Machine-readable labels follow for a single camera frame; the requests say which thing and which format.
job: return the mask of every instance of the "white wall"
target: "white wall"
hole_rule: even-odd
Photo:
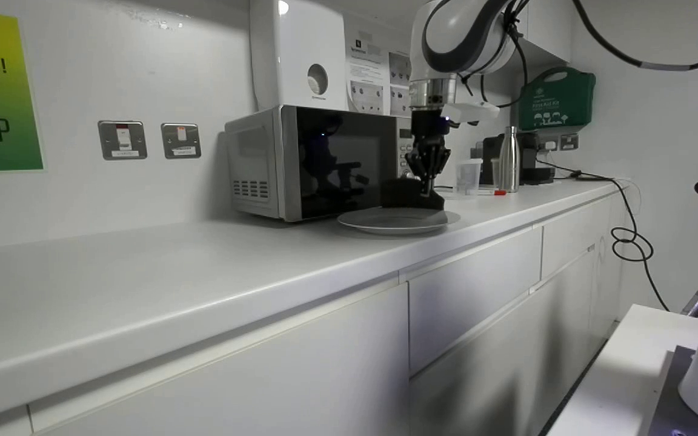
[[[638,59],[698,60],[698,2],[584,0],[593,25]],[[578,26],[575,63],[596,74],[593,125],[561,162],[626,174],[639,230],[656,244],[659,290],[682,307],[698,289],[698,74],[644,74],[610,59]],[[653,306],[642,267],[626,267],[626,306]]]
[[[215,137],[253,111],[246,0],[0,0],[19,17],[44,173],[0,173],[0,244],[229,213]],[[140,120],[151,157],[105,162],[99,120]],[[166,161],[162,122],[202,129]]]

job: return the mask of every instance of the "white appliance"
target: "white appliance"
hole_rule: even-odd
[[[398,120],[275,108],[226,127],[233,203],[286,224],[380,206],[398,177]]]
[[[349,109],[344,17],[309,0],[249,0],[258,109]]]

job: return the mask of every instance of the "microwave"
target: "microwave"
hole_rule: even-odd
[[[275,108],[226,125],[233,206],[284,224],[380,203],[398,177],[398,120]]]

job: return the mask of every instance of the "kitchen counter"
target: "kitchen counter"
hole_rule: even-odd
[[[570,397],[550,436],[644,433],[677,347],[698,350],[698,321],[632,306]]]
[[[558,183],[505,200],[449,197],[460,220],[419,237],[239,218],[0,247],[0,413],[614,192]]]

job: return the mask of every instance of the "drawer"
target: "drawer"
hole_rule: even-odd
[[[541,235],[519,230],[409,280],[413,373],[541,282]]]
[[[593,201],[542,224],[542,280],[593,249],[609,235],[605,201]]]

